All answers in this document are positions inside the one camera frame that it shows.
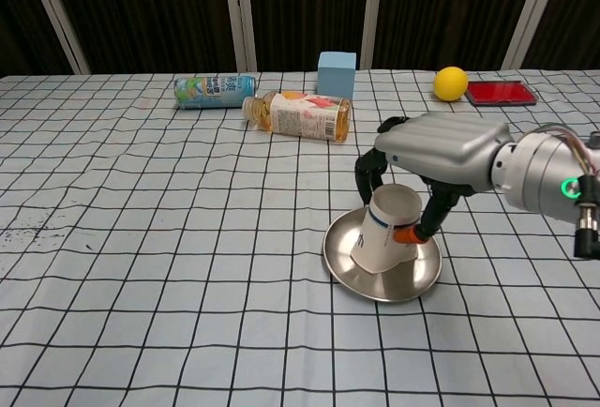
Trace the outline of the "checkered tablecloth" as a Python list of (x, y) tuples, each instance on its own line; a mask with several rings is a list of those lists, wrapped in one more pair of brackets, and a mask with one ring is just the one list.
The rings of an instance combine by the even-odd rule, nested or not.
[(440, 103), (360, 71), (345, 143), (179, 111), (171, 74), (0, 79), (0, 407), (600, 407), (600, 262), (571, 225), (461, 201), (401, 304), (322, 262), (393, 115), (600, 128), (600, 70), (506, 70), (532, 107)]

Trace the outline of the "red ink pad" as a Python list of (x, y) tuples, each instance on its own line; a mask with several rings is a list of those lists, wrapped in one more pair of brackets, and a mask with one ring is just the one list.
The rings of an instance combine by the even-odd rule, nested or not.
[(536, 95), (520, 81), (477, 81), (468, 84), (466, 98), (473, 106), (530, 106)]

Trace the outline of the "white metal frame post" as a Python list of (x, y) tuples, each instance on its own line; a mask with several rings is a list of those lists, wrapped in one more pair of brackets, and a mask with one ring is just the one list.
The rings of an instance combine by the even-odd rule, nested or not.
[(251, 0), (227, 0), (238, 72), (258, 70)]
[(383, 68), (383, 49), (394, 0), (365, 0), (360, 69)]
[(525, 0), (517, 25), (509, 42), (501, 69), (518, 69), (529, 49), (541, 15), (537, 14), (539, 0)]
[(61, 48), (75, 74), (90, 75), (83, 48), (73, 29), (62, 0), (40, 0)]

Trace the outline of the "tea bottle with label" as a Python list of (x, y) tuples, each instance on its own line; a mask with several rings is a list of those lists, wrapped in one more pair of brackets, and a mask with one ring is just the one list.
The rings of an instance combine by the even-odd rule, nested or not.
[(262, 98), (245, 98), (242, 112), (262, 130), (343, 143), (350, 130), (352, 105), (347, 98), (272, 91)]

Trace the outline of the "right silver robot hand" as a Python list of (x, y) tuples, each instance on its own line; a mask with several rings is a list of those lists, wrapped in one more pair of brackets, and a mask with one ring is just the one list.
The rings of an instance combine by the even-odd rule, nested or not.
[(420, 220), (394, 232), (401, 244), (424, 244), (462, 197), (493, 189), (491, 171), (501, 148), (513, 141), (505, 123), (454, 113), (394, 116), (377, 129), (373, 148), (354, 164), (357, 189), (369, 204), (387, 167), (418, 175), (431, 196)]

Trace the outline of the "round steel plate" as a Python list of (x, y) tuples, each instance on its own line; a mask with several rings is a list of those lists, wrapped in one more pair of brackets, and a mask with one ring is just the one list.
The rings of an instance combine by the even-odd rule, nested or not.
[(443, 257), (435, 239), (419, 245), (416, 258), (382, 273), (371, 274), (351, 257), (366, 214), (364, 207), (335, 219), (325, 232), (322, 264), (333, 278), (350, 291), (380, 302), (406, 302), (430, 289), (442, 272)]

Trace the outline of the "blue green drink can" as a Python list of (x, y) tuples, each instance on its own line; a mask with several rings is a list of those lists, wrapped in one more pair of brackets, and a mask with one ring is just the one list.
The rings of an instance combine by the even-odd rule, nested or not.
[(246, 75), (179, 78), (173, 83), (176, 105), (182, 109), (241, 108), (255, 91), (255, 78)]

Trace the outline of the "yellow ball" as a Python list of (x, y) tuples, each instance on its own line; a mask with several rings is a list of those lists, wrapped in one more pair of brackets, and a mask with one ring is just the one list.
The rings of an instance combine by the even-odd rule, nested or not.
[(458, 67), (447, 67), (437, 72), (433, 81), (434, 95), (446, 102), (460, 99), (468, 88), (468, 75)]

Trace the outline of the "white paper cup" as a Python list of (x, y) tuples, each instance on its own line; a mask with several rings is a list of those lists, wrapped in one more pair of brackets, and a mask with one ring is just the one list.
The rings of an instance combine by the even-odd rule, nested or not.
[(399, 184), (376, 188), (351, 251), (354, 261), (368, 273), (378, 274), (415, 259), (416, 245), (397, 242), (394, 233), (414, 225), (421, 206), (412, 188)]

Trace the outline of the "light blue cube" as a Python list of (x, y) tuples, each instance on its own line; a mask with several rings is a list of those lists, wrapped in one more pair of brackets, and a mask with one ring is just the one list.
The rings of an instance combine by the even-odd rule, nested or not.
[(353, 98), (356, 53), (321, 52), (318, 61), (317, 94)]

